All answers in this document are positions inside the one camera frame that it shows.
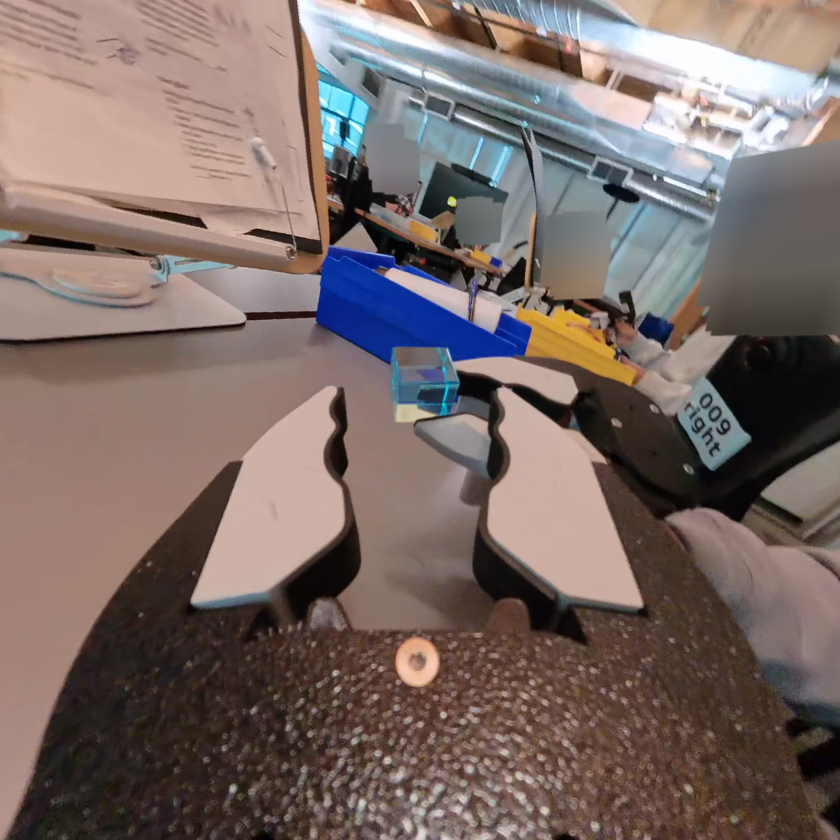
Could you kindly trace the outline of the white roll in bin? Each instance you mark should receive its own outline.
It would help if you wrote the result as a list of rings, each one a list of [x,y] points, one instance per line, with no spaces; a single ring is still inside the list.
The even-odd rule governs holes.
[[[439,307],[467,319],[467,294],[465,290],[458,290],[451,286],[420,277],[404,269],[386,269],[383,277],[395,284],[417,294],[419,297],[438,305]],[[476,318],[472,322],[477,327],[495,333],[499,327],[501,315],[504,314],[501,304],[478,294],[476,302]]]

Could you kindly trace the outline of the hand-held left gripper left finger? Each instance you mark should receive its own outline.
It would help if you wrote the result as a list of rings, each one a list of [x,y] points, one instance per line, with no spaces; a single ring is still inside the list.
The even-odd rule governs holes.
[[[190,605],[269,608],[306,618],[361,569],[361,541],[344,436],[344,389],[323,387],[279,420],[241,461]]]

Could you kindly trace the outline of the person's right forearm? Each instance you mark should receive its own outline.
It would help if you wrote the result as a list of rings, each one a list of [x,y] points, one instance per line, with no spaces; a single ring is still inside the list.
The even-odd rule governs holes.
[[[665,523],[730,608],[768,684],[797,715],[838,729],[838,551],[770,545],[718,511]]]

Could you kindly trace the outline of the cluttered wooden desk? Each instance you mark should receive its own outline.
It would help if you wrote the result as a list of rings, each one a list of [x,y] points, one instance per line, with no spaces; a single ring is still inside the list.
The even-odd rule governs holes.
[[[340,232],[345,208],[337,197],[328,196],[328,211],[333,248],[393,256],[399,266],[410,264],[444,276],[460,270],[467,277],[480,272],[499,279],[509,269],[486,252],[447,247],[441,231],[429,222],[401,216],[386,207],[373,206],[368,212],[356,208],[356,220],[345,233]]]

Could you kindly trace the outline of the wooden document stand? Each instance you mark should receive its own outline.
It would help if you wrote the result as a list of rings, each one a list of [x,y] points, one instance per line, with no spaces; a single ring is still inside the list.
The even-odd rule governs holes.
[[[543,158],[534,133],[527,122],[520,126],[521,141],[528,161],[534,194],[534,212],[528,237],[526,288],[534,291],[541,286],[543,261],[544,211],[543,200]]]
[[[130,203],[1,178],[1,338],[29,343],[242,326],[197,270],[311,274],[329,246],[318,72],[301,24],[319,243],[280,230],[276,209]]]

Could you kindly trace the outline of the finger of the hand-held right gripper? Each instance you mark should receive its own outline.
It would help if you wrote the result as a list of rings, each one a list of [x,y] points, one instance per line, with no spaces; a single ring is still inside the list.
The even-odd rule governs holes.
[[[533,364],[523,358],[491,356],[455,362],[461,381],[467,375],[484,376],[512,389],[526,387],[547,399],[570,406],[579,394],[574,378],[561,371]]]
[[[414,434],[467,472],[459,492],[466,505],[481,505],[489,495],[488,421],[471,413],[434,416],[415,421]]]

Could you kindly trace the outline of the blue storage bin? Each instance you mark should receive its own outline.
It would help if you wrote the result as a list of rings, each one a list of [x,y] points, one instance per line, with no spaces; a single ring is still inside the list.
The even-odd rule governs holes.
[[[445,347],[455,362],[526,354],[531,329],[516,316],[504,311],[490,333],[383,277],[390,268],[397,266],[388,255],[330,247],[322,263],[318,325],[384,362],[393,348],[408,346]],[[412,267],[403,270],[433,279]]]

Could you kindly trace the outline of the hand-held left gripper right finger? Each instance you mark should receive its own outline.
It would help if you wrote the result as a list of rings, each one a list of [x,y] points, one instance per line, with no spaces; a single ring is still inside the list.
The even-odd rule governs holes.
[[[645,619],[643,594],[590,456],[508,387],[491,397],[486,499],[472,571],[525,632],[582,634],[574,609]]]

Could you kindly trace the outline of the yellow plastic bin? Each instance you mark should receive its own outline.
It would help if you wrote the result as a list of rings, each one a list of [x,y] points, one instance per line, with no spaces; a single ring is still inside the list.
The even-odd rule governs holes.
[[[524,307],[516,317],[531,329],[527,357],[567,362],[625,385],[637,383],[638,371],[620,360],[612,334],[594,329],[589,318],[571,310],[554,309],[549,316]]]

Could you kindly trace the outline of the silver air duct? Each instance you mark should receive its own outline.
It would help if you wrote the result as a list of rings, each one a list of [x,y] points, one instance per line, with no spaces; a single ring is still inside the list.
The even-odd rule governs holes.
[[[705,219],[732,161],[838,138],[838,2],[299,2],[332,72],[416,90],[452,123],[624,172]]]

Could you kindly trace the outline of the grey desk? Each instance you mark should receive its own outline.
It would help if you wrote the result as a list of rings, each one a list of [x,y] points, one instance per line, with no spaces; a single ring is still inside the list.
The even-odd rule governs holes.
[[[2,836],[67,671],[132,567],[229,462],[344,388],[355,627],[477,629],[466,476],[394,422],[385,363],[312,319],[2,350]]]

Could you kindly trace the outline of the clear glass cube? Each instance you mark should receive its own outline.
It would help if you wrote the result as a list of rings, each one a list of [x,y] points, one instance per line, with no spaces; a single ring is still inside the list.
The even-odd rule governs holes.
[[[399,424],[452,414],[459,375],[445,347],[397,346],[392,350],[390,394]]]

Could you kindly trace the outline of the black screen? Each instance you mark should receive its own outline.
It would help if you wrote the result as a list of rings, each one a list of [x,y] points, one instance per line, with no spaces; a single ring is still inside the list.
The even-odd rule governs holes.
[[[419,215],[434,219],[441,214],[455,213],[460,200],[486,197],[503,205],[508,193],[495,186],[491,179],[460,164],[436,163],[425,188]]]

